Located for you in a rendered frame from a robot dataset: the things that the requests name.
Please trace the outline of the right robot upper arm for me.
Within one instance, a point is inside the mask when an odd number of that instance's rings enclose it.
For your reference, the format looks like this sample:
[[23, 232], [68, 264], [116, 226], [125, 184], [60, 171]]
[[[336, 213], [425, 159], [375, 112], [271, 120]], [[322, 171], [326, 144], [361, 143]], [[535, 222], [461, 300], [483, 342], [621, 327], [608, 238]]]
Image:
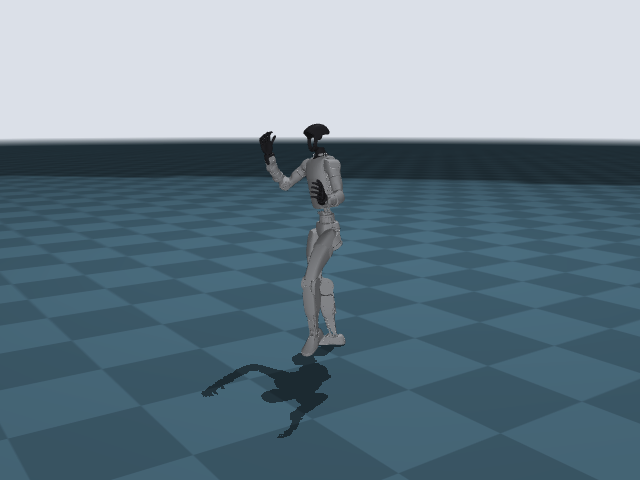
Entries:
[[290, 177], [284, 176], [284, 178], [279, 182], [279, 187], [281, 190], [287, 191], [301, 179], [306, 176], [306, 163], [309, 159], [305, 159], [301, 165], [292, 172]]

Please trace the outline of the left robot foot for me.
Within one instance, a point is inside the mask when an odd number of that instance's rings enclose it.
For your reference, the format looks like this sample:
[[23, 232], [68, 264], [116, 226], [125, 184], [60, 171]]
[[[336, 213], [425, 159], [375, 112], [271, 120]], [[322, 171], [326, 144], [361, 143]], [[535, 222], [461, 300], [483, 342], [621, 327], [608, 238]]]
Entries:
[[313, 335], [308, 337], [305, 345], [303, 346], [301, 354], [303, 356], [311, 356], [317, 350], [319, 343], [323, 337], [324, 334], [320, 328], [318, 328], [318, 335], [316, 337], [314, 337], [313, 331]]

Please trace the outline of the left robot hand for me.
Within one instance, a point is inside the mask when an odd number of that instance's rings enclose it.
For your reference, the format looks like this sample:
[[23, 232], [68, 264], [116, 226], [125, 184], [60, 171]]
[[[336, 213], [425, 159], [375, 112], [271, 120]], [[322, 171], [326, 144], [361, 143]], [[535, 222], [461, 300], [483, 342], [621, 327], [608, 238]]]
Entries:
[[325, 193], [325, 190], [323, 188], [322, 182], [320, 180], [318, 180], [318, 179], [316, 181], [317, 181], [317, 183], [316, 182], [312, 182], [312, 184], [315, 184], [318, 187], [311, 186], [311, 188], [316, 189], [319, 192], [311, 191], [311, 193], [317, 194], [317, 196], [311, 196], [311, 197], [312, 198], [316, 198], [319, 205], [325, 205], [325, 202], [327, 201], [327, 198], [328, 198], [327, 194]]

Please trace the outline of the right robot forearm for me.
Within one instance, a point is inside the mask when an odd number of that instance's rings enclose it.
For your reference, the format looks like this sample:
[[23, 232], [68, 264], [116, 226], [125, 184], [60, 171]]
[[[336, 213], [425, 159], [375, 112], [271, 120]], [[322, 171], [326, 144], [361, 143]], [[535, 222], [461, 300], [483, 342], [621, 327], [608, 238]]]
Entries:
[[274, 156], [269, 157], [269, 162], [270, 162], [269, 165], [266, 164], [267, 171], [270, 172], [270, 175], [272, 176], [273, 181], [280, 182], [285, 175], [279, 170], [276, 164], [275, 157]]

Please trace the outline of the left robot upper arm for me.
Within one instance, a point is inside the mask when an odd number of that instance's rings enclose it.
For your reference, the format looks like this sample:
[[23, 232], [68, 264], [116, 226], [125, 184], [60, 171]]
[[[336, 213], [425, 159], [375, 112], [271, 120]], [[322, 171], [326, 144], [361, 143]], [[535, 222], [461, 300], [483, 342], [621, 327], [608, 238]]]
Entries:
[[324, 170], [328, 173], [330, 184], [333, 189], [331, 194], [335, 194], [340, 190], [343, 192], [343, 183], [340, 173], [341, 164], [339, 160], [330, 158], [324, 159]]

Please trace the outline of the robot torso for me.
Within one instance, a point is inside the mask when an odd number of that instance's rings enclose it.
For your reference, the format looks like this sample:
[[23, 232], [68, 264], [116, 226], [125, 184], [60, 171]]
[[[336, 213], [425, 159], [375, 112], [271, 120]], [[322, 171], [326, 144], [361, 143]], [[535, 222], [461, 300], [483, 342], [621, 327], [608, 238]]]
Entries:
[[[329, 196], [332, 192], [333, 189], [331, 187], [330, 184], [330, 180], [329, 180], [329, 176], [328, 173], [325, 172], [324, 170], [324, 159], [335, 159], [333, 156], [325, 156], [325, 154], [327, 155], [327, 153], [320, 153], [318, 154], [318, 158], [313, 159], [315, 156], [313, 154], [313, 157], [310, 158], [307, 163], [306, 163], [306, 178], [307, 178], [307, 182], [308, 182], [308, 187], [309, 187], [309, 192], [310, 192], [310, 197], [311, 196], [317, 196], [317, 194], [315, 193], [311, 193], [311, 191], [317, 191], [316, 189], [311, 188], [311, 186], [315, 186], [318, 187], [315, 184], [312, 184], [312, 182], [316, 182], [317, 183], [317, 179], [320, 180], [322, 182], [323, 188], [325, 190], [325, 193], [327, 194], [327, 196]], [[313, 205], [313, 208], [315, 209], [324, 209], [324, 211], [318, 211], [318, 214], [320, 214], [319, 219], [320, 221], [317, 221], [316, 223], [316, 231], [317, 231], [317, 235], [318, 237], [326, 230], [328, 229], [336, 229], [336, 231], [339, 233], [340, 235], [340, 225], [339, 222], [335, 220], [335, 216], [334, 213], [332, 213], [332, 211], [330, 211], [330, 208], [332, 207], [322, 207], [321, 205], [316, 203], [316, 198], [312, 198], [311, 197], [311, 202]], [[338, 205], [337, 205], [338, 206]], [[337, 207], [335, 206], [335, 207]]]

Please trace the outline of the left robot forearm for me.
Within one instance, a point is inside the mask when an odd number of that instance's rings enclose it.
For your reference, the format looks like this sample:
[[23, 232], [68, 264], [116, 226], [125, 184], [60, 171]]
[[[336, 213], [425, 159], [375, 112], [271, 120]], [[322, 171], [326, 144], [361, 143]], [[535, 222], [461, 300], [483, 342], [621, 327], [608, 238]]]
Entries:
[[[325, 205], [321, 205], [323, 208], [324, 207], [335, 207], [339, 204], [341, 204], [344, 200], [345, 200], [345, 196], [344, 193], [340, 190], [335, 194], [330, 194], [329, 196], [327, 196], [327, 201], [325, 202]], [[317, 200], [316, 203], [318, 204]]]

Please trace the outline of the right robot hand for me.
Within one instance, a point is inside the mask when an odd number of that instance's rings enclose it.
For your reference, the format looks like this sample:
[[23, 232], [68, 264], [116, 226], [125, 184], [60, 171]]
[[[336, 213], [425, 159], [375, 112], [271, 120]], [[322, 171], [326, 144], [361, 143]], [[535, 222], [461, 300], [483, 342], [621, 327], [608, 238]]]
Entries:
[[272, 141], [270, 141], [270, 135], [271, 133], [273, 133], [272, 131], [270, 132], [266, 132], [266, 134], [263, 134], [262, 137], [260, 137], [259, 141], [260, 141], [260, 145], [261, 145], [261, 149], [262, 151], [265, 153], [264, 158], [265, 158], [265, 162], [267, 165], [270, 164], [269, 162], [269, 157], [274, 156], [274, 153], [272, 152], [273, 150], [273, 142], [276, 138], [276, 135], [274, 135]]

